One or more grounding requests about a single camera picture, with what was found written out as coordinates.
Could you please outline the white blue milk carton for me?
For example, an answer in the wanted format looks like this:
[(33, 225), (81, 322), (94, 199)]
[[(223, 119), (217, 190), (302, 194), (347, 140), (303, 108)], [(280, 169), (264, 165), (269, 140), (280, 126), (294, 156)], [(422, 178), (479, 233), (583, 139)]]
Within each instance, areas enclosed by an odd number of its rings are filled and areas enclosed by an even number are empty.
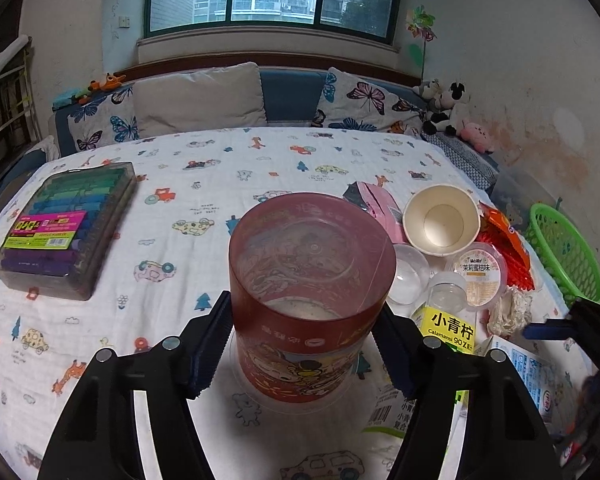
[(512, 361), (515, 370), (538, 408), (543, 422), (552, 424), (555, 421), (554, 401), (556, 393), (553, 365), (540, 356), (518, 346), (518, 344), (495, 335), (478, 344), (477, 353), (479, 356), (485, 356), (493, 349), (502, 350)]

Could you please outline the tissue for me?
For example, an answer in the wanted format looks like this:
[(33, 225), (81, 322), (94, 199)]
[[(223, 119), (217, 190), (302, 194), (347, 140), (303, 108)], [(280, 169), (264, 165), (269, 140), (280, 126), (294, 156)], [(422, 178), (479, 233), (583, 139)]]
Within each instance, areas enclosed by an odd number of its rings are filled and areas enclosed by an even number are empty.
[(486, 330), (490, 335), (509, 338), (531, 322), (533, 295), (517, 287), (509, 287), (498, 298), (489, 314)]

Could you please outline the yellow lime drink bottle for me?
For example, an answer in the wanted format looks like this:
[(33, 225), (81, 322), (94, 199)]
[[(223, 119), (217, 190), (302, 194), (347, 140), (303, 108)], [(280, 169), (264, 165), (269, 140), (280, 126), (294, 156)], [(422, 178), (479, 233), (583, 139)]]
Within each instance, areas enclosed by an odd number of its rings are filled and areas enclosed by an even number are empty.
[(402, 439), (415, 408), (451, 380), (449, 356), (474, 353), (475, 326), (426, 304), (416, 309), (414, 318), (383, 307), (372, 335), (386, 384), (378, 390), (364, 431)]

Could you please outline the small clear jar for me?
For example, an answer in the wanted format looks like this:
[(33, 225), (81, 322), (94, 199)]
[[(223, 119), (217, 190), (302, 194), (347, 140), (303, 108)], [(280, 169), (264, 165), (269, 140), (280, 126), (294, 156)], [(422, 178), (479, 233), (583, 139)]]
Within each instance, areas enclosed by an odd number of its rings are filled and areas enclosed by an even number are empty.
[(468, 306), (465, 279), (453, 271), (437, 273), (429, 282), (426, 305), (451, 314), (462, 312)]

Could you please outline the pudding cup white label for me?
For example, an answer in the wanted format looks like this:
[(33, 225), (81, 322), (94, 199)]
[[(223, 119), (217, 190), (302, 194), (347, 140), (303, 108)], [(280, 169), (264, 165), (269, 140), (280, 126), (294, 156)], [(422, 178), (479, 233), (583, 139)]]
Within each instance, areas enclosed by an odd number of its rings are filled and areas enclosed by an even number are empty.
[(472, 243), (462, 252), (450, 257), (445, 270), (464, 278), (470, 310), (491, 309), (506, 291), (506, 262), (490, 244)]

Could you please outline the clear plastic dome lid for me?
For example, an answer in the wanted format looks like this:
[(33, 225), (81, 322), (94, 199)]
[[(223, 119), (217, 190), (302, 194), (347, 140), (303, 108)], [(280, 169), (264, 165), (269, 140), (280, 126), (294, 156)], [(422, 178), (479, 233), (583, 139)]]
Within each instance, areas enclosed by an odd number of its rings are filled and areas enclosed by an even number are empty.
[(414, 304), (428, 286), (430, 267), (425, 256), (407, 244), (395, 244), (396, 273), (389, 290), (395, 304)]

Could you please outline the orange wafer snack bag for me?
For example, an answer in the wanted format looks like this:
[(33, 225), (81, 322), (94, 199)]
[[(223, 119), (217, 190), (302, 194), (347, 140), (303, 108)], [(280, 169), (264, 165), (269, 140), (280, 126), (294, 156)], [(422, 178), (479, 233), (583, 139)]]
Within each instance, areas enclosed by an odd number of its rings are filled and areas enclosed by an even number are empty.
[(479, 203), (479, 209), (481, 220), (477, 240), (491, 245), (504, 258), (507, 285), (525, 292), (535, 290), (528, 250), (506, 215), (483, 202)]

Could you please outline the white paper cup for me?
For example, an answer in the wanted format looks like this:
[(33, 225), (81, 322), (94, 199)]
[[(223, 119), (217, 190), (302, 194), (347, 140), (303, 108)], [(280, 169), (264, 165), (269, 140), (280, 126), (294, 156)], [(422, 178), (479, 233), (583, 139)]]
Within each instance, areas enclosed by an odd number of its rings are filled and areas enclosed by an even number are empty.
[(477, 239), (481, 214), (468, 192), (436, 184), (412, 195), (403, 209), (402, 226), (408, 242), (425, 255), (449, 257)]

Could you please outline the red noodle cup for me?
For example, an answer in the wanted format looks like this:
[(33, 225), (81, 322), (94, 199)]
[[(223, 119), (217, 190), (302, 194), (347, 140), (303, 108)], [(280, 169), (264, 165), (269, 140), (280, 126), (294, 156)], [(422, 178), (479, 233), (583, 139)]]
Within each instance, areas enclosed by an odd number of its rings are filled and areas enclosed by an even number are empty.
[(396, 252), (342, 197), (291, 193), (252, 207), (228, 246), (236, 360), (273, 404), (324, 403), (342, 389), (384, 305)]

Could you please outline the pink wrapper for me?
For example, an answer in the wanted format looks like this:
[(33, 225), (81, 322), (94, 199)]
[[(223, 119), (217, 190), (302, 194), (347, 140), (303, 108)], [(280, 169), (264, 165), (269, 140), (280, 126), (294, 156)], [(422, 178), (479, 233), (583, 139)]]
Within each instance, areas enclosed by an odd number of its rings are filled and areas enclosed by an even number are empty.
[(343, 198), (370, 214), (388, 233), (393, 244), (406, 244), (403, 214), (392, 195), (378, 185), (355, 181), (348, 185)]

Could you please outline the green plastic basket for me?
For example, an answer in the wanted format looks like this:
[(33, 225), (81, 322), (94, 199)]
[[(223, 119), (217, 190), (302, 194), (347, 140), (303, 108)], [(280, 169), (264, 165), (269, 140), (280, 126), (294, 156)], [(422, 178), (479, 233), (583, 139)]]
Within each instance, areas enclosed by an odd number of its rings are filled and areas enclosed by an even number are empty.
[(524, 237), (570, 307), (583, 298), (600, 304), (600, 264), (572, 222), (547, 204), (533, 204)]

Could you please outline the printed white tablecloth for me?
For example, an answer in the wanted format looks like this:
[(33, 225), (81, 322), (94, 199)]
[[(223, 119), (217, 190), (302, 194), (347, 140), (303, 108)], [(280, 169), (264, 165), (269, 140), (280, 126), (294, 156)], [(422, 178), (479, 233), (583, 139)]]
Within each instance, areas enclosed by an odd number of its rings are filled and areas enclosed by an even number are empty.
[[(0, 452), (23, 479), (38, 475), (46, 445), (82, 367), (102, 347), (128, 354), (179, 333), (228, 286), (230, 232), (260, 200), (283, 193), (339, 196), (349, 184), (382, 185), (399, 204), (435, 183), (472, 189), (440, 148), (410, 136), (310, 130), (225, 129), (107, 145), (48, 162), (0, 212), (0, 247), (24, 205), (52, 174), (130, 162), (136, 193), (117, 229), (93, 296), (52, 298), (0, 279)], [(375, 345), (344, 395), (324, 410), (287, 414), (254, 404), (224, 358), (192, 403), (194, 423), (219, 479), (280, 479), (295, 466), (324, 476), (341, 458), (363, 479), (383, 479), (398, 452), (366, 429), (390, 418)]]

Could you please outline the marker pen box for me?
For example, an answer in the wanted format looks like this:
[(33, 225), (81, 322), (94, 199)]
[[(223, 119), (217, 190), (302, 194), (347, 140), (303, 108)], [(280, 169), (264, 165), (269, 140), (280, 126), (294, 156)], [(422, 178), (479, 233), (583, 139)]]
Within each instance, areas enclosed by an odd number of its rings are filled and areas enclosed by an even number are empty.
[(48, 177), (1, 244), (0, 281), (20, 292), (90, 299), (135, 189), (130, 162)]

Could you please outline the clear storage bin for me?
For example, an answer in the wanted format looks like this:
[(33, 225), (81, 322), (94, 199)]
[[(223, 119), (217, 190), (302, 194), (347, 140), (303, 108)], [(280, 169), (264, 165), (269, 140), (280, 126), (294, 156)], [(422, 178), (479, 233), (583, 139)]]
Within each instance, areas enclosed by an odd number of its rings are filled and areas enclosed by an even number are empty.
[(557, 202), (531, 174), (517, 168), (500, 169), (490, 197), (516, 228), (522, 228), (528, 223), (533, 204), (555, 206)]

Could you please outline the grey patterned blanket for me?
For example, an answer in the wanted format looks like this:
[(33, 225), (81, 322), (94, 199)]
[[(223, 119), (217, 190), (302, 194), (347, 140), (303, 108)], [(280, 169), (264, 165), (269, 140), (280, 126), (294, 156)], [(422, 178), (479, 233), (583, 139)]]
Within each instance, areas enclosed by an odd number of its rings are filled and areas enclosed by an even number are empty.
[(490, 193), (498, 182), (498, 164), (490, 155), (479, 154), (459, 138), (451, 138), (442, 133), (427, 136), (427, 141), (442, 149), (452, 164), (463, 171), (480, 190)]

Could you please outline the pink plush toy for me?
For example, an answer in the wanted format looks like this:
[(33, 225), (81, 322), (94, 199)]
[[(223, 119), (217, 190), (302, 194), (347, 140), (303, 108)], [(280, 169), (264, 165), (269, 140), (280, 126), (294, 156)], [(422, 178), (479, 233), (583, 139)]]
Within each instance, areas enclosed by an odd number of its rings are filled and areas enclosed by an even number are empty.
[(494, 152), (494, 143), (489, 131), (475, 122), (468, 122), (464, 125), (463, 129), (460, 130), (460, 138), (480, 154)]

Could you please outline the left butterfly pillow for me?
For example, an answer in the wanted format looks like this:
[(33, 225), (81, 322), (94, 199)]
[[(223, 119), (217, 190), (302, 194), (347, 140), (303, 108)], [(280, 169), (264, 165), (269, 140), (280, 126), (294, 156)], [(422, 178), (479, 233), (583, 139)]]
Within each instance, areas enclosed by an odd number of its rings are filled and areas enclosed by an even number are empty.
[(79, 105), (69, 114), (68, 127), (78, 151), (138, 140), (132, 84)]

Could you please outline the butterfly pillow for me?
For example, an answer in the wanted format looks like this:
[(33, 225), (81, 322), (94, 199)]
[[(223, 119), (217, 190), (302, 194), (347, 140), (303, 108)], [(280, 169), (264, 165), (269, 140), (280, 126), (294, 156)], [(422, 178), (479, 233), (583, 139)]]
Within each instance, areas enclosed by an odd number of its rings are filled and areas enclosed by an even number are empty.
[(132, 84), (79, 105), (69, 114), (68, 127), (78, 151), (138, 140)]
[(325, 76), (312, 127), (417, 134), (426, 103), (411, 89), (401, 93), (330, 68)]

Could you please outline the cow plush toy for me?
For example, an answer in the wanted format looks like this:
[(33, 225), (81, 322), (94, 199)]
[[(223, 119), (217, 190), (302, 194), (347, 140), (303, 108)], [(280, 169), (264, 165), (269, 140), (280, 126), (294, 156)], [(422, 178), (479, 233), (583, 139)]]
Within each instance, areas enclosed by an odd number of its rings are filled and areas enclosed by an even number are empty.
[(422, 132), (426, 136), (460, 133), (469, 117), (469, 92), (464, 82), (453, 81), (443, 87), (440, 81), (433, 79), (423, 81), (413, 90), (427, 105), (422, 115)]

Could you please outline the shelf rack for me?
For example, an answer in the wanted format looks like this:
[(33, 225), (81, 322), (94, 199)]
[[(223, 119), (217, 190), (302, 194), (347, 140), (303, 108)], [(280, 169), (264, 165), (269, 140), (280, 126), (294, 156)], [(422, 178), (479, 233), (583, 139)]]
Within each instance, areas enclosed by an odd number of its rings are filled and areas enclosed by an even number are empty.
[(20, 35), (0, 53), (0, 177), (42, 139), (30, 78), (31, 37)]

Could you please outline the orange toy on sofa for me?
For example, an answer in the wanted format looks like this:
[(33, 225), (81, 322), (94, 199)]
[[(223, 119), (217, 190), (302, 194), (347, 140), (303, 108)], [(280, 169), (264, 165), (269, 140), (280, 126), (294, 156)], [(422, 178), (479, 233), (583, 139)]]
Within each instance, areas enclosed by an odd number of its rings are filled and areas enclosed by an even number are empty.
[(90, 96), (93, 93), (117, 89), (122, 86), (122, 82), (125, 78), (125, 75), (114, 76), (113, 74), (106, 73), (106, 76), (102, 78), (102, 80), (92, 79), (84, 89), (76, 94), (76, 96), (82, 98), (82, 96)]

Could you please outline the beige cushion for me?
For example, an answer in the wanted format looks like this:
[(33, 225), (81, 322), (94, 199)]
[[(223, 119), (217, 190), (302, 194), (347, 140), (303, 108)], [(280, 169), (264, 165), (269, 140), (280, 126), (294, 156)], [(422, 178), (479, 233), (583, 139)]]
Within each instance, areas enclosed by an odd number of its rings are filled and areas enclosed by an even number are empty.
[(268, 123), (253, 62), (140, 79), (133, 101), (142, 138)]

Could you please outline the right butterfly pillow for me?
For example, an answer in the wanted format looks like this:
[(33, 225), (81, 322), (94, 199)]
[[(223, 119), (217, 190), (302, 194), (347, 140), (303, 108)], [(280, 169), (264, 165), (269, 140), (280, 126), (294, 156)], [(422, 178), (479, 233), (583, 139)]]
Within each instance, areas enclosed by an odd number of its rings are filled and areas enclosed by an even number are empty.
[(401, 93), (330, 68), (325, 76), (312, 127), (417, 134), (426, 103), (411, 89)]

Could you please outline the blue sofa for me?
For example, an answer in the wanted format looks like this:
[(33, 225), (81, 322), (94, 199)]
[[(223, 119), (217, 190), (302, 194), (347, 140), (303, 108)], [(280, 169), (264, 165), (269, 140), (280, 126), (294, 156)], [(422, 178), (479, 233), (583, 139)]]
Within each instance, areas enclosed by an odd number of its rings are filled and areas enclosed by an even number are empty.
[[(264, 108), (266, 117), (273, 126), (306, 126), (313, 117), (318, 102), (318, 92), (322, 91), (325, 72), (302, 72), (290, 68), (264, 68), (261, 70)], [(59, 148), (60, 156), (76, 152), (76, 144), (71, 139), (68, 116), (76, 110), (72, 104), (55, 112), (50, 118), (50, 131)], [(12, 168), (0, 179), (0, 191), (11, 180), (31, 172), (50, 160), (40, 146), (35, 145), (18, 159)]]

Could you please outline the wall socket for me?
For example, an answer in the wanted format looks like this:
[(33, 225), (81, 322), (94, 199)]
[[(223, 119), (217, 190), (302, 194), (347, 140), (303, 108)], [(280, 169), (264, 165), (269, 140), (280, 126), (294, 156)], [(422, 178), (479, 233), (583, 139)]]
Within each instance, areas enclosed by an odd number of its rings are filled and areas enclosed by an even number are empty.
[(131, 26), (130, 18), (128, 16), (120, 16), (119, 27), (120, 28), (129, 28), (130, 26)]

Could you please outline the pinwheel wall decoration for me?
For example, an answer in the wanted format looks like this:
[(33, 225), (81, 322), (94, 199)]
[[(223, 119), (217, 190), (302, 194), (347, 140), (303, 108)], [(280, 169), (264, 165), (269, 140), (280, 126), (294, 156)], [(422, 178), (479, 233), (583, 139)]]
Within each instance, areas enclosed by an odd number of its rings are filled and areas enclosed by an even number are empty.
[(408, 45), (408, 53), (420, 69), (420, 78), (424, 78), (427, 48), (430, 42), (437, 39), (434, 32), (436, 17), (426, 11), (424, 6), (415, 6), (406, 14), (406, 31), (413, 41)]

